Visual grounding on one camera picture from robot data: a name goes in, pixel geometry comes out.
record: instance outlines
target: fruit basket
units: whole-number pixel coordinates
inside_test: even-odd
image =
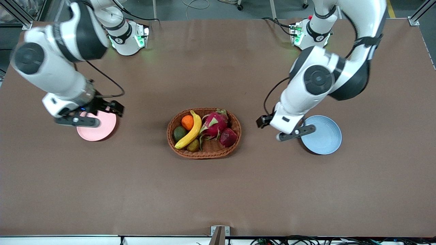
[[[227,111],[228,116],[228,128],[232,129],[237,136],[236,142],[230,146],[230,147],[224,147],[221,145],[219,140],[204,140],[202,143],[202,151],[197,152],[190,152],[185,149],[176,149],[174,145],[176,144],[174,138],[173,138],[173,131],[181,125],[181,120],[184,116],[190,115],[190,111],[193,110],[196,114],[198,114],[201,118],[203,116],[210,114],[212,112],[215,112],[217,108],[193,108],[193,109],[187,109],[180,113],[178,113],[168,124],[167,128],[167,140],[168,144],[170,145],[171,149],[175,153],[177,153],[181,157],[186,157],[189,159],[208,159],[208,158],[218,158],[218,157],[224,157],[230,154],[237,146],[241,139],[241,124],[239,123],[236,116]]]

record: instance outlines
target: plate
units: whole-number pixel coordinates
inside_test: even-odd
[[[306,125],[315,125],[315,132],[301,136],[303,144],[312,152],[328,155],[339,149],[342,133],[339,126],[326,116],[316,115],[306,119]]]
[[[100,120],[100,125],[96,128],[76,127],[77,133],[79,133],[80,137],[82,137],[84,140],[100,141],[112,135],[112,132],[115,130],[117,115],[98,111],[97,116],[92,113],[88,113],[86,116],[97,118]]]

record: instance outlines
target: orange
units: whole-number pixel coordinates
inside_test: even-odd
[[[182,118],[182,126],[186,128],[186,130],[191,130],[194,126],[194,118],[191,115],[184,116]]]

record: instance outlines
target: pink plate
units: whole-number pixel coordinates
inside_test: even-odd
[[[117,123],[117,116],[113,113],[106,113],[102,111],[97,112],[97,116],[88,113],[87,117],[94,117],[100,121],[100,125],[96,128],[90,127],[76,127],[80,137],[87,141],[99,141],[104,140],[110,136],[115,130]]]

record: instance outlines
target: yellow tape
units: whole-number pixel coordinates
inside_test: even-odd
[[[395,13],[394,13],[394,9],[392,8],[392,4],[390,0],[386,0],[386,3],[388,5],[388,13],[389,13],[389,17],[390,18],[396,18],[395,17]]]

